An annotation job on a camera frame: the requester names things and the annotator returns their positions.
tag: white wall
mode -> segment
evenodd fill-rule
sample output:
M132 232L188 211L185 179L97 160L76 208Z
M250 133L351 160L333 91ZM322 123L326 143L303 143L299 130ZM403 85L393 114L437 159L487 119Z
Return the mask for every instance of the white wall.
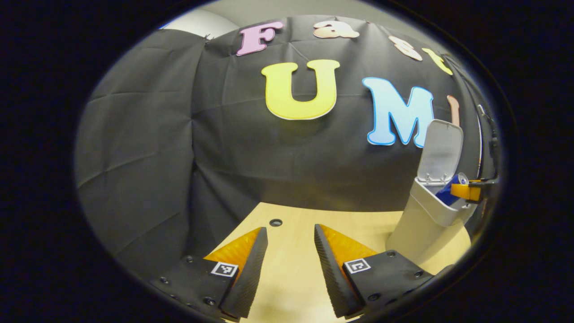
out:
M228 32L238 29L239 26L223 18L220 15L206 10L193 10L177 17L162 29L178 29L209 39L219 37Z

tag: soda can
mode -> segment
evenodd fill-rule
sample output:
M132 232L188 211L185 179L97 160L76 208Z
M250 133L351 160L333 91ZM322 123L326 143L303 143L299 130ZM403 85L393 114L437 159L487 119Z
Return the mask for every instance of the soda can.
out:
M451 187L453 184L468 184L468 177L466 177L464 173L456 174L440 191L435 194L439 200L448 206L453 205L459 199L459 197L451 194Z

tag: open lid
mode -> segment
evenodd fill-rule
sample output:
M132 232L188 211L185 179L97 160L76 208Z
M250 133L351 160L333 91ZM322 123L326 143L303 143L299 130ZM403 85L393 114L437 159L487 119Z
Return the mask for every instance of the open lid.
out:
M448 182L459 164L463 130L443 120L432 120L426 129L425 145L418 164L420 182Z

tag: wooden table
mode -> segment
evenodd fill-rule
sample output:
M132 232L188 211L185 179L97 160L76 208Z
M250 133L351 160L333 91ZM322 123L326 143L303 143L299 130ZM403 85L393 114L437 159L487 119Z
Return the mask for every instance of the wooden table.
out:
M336 318L327 294L319 256L313 239L314 225L324 224L377 251L385 251L385 241L402 212L333 212L300 209L260 203L217 248L245 233L267 227L269 245L249 318L243 323L332 323L349 322ZM269 221L279 218L278 227ZM462 224L456 236L434 257L418 264L431 274L455 263L470 247Z

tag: screw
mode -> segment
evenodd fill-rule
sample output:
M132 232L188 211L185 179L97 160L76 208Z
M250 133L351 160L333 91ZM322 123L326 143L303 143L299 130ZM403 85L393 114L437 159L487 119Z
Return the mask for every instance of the screw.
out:
M372 301L378 300L379 297L381 297L381 295L379 293L376 293L376 294L373 294L373 295L367 297L367 299L372 302Z
M203 299L203 302L206 303L206 304L209 305L209 306L215 305L215 301L214 301L212 298L209 298L209 297L205 297L205 298Z

